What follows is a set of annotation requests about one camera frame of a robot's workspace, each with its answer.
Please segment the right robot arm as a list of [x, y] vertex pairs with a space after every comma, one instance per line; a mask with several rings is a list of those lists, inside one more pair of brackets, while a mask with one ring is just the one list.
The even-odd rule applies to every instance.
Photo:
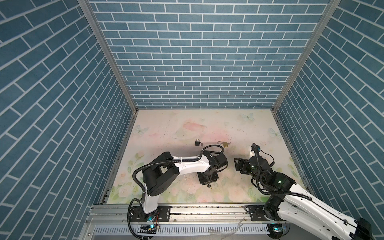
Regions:
[[321, 240], [371, 240], [369, 221], [345, 215], [296, 183], [291, 177], [274, 171], [260, 154], [260, 146], [252, 144], [248, 160], [235, 158], [236, 171], [251, 176], [251, 183], [269, 199], [263, 206], [270, 221], [287, 221]]

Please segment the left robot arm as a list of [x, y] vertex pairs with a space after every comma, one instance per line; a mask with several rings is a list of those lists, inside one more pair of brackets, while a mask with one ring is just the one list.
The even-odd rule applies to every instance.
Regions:
[[221, 145], [208, 145], [197, 156], [176, 157], [164, 152], [152, 162], [143, 165], [132, 173], [133, 181], [142, 190], [142, 198], [134, 199], [140, 204], [145, 215], [158, 210], [160, 195], [165, 192], [177, 177], [196, 173], [201, 185], [210, 185], [219, 179], [219, 173], [228, 167], [228, 159]]

